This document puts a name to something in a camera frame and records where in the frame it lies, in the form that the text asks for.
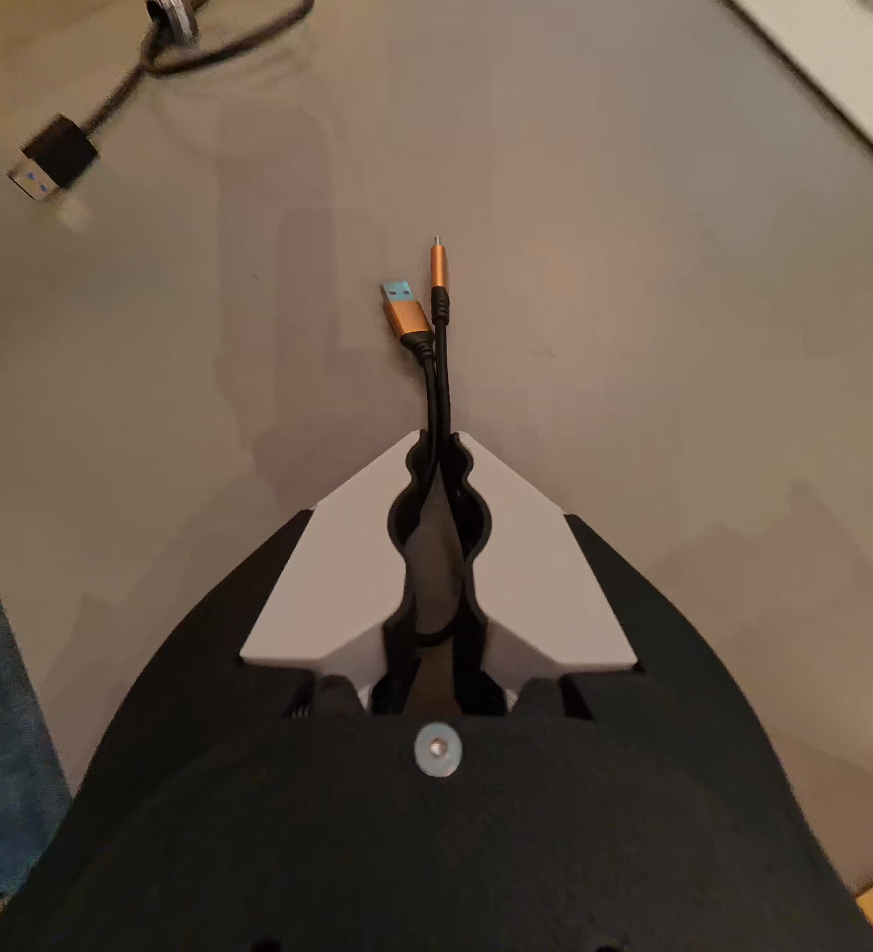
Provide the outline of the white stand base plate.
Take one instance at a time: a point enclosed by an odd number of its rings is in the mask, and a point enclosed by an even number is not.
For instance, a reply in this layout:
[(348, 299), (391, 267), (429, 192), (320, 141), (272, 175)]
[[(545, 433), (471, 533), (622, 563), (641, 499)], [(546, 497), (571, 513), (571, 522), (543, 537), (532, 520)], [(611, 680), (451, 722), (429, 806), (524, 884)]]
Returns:
[(738, 5), (873, 144), (873, 1)]

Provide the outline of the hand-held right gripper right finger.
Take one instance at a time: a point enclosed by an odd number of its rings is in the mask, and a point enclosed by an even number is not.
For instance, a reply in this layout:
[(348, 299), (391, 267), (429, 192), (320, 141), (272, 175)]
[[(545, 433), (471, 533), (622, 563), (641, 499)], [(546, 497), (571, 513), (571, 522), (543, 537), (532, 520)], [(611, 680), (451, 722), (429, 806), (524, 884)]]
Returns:
[(453, 678), (464, 714), (502, 715), (535, 679), (635, 669), (557, 504), (463, 432), (445, 447), (442, 482), (462, 554)]

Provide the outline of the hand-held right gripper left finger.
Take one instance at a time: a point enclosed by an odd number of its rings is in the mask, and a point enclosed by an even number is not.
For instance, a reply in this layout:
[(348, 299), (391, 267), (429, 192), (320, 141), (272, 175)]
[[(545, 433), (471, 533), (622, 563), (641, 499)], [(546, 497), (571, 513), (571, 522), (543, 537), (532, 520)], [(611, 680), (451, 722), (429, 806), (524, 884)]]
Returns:
[(341, 676), (369, 708), (387, 669), (384, 623), (404, 598), (406, 565), (388, 528), (411, 487), (411, 432), (307, 511), (307, 524), (240, 649), (250, 665)]

